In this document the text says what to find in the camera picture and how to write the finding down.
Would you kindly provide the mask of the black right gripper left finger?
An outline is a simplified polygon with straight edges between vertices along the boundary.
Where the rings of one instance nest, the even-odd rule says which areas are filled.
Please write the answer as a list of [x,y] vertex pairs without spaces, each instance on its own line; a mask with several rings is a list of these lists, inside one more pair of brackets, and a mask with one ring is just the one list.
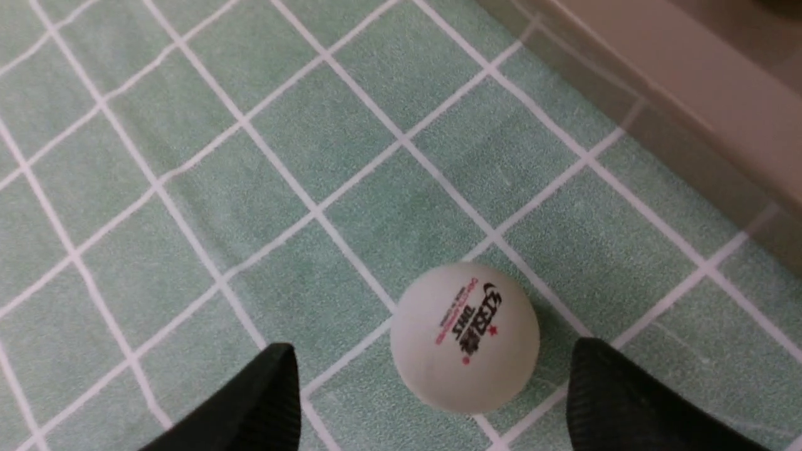
[[298,450],[298,362],[293,345],[271,343],[144,450]]

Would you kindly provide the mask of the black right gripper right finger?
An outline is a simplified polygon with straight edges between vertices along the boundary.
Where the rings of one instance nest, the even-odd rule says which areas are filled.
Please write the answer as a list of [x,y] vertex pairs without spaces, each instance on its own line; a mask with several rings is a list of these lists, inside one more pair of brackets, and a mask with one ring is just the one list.
[[575,450],[760,450],[598,338],[576,340],[565,420]]

